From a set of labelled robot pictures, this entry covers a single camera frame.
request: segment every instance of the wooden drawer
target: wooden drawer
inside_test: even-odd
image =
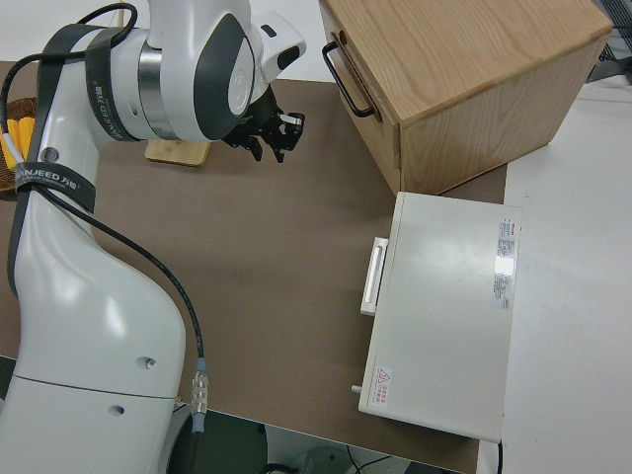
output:
[[[337,24],[331,13],[321,3],[323,24],[327,41],[336,43],[336,50],[328,54],[351,100],[358,109],[373,109],[365,118],[357,117],[343,98],[343,103],[360,136],[366,143],[375,163],[393,193],[401,189],[401,164],[399,149],[399,123],[389,110],[388,102],[378,89],[371,85],[366,67],[361,64],[354,45],[346,32]]]
[[[592,0],[320,5],[328,56],[377,111],[348,107],[393,192],[440,194],[548,143],[611,31]]]

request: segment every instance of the brown table surface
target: brown table surface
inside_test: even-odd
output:
[[[8,63],[0,63],[4,77]],[[35,94],[35,69],[13,97]],[[143,244],[178,276],[197,307],[210,377],[210,408],[241,418],[362,446],[448,469],[474,472],[478,441],[361,413],[361,384],[372,319],[359,304],[373,237],[388,237],[391,194],[345,112],[336,86],[278,81],[278,103],[307,115],[285,163],[267,151],[211,146],[206,164],[149,162],[145,143],[103,153],[96,215]],[[449,193],[502,202],[505,169]],[[13,216],[0,202],[0,268]],[[102,245],[165,287],[132,251]],[[0,354],[16,356],[17,298],[0,278]],[[189,399],[193,332],[180,393]]]

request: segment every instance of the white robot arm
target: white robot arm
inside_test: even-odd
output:
[[[34,56],[38,117],[16,170],[9,252],[22,337],[0,415],[3,474],[158,472],[184,326],[167,293],[101,249],[70,212],[93,210],[100,150],[114,140],[224,139],[259,160],[260,136],[282,161],[302,132],[304,117],[286,116],[270,89],[305,51],[281,16],[251,18],[248,0],[149,4],[148,31],[82,22]],[[133,10],[96,14],[121,5]],[[203,392],[200,341],[198,354]]]

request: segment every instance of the black strap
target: black strap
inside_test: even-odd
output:
[[[51,54],[64,54],[70,52],[75,43],[88,33],[97,29],[90,25],[68,25],[63,27],[57,33],[54,34],[52,39],[48,42],[43,52]],[[42,61],[38,69],[38,112],[36,117],[36,127],[33,130],[33,136],[31,138],[31,146],[29,147],[29,161],[38,161],[38,154],[40,153],[41,136],[43,135],[43,129],[46,124],[46,119],[52,106],[52,101],[57,91],[57,84],[61,77],[61,70],[63,69],[63,63],[61,62],[46,62]],[[9,284],[14,294],[18,294],[16,291],[16,284],[14,279],[14,271],[16,265],[16,257],[18,255],[18,244],[20,243],[20,236],[22,235],[22,227],[24,224],[24,218],[27,212],[27,206],[29,204],[29,190],[22,188],[17,191],[18,202],[16,205],[16,212],[13,216],[13,226],[11,228],[11,240],[9,241],[9,257],[7,259],[7,276],[9,278]]]
[[[117,141],[138,141],[120,121],[112,90],[112,39],[122,28],[99,32],[86,49],[86,86],[95,117],[103,129]]]
[[[16,165],[16,189],[26,185],[42,185],[74,199],[84,209],[95,211],[97,190],[83,176],[67,166],[43,161]]]

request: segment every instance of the white box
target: white box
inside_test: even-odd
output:
[[[499,442],[520,209],[399,193],[359,409]]]

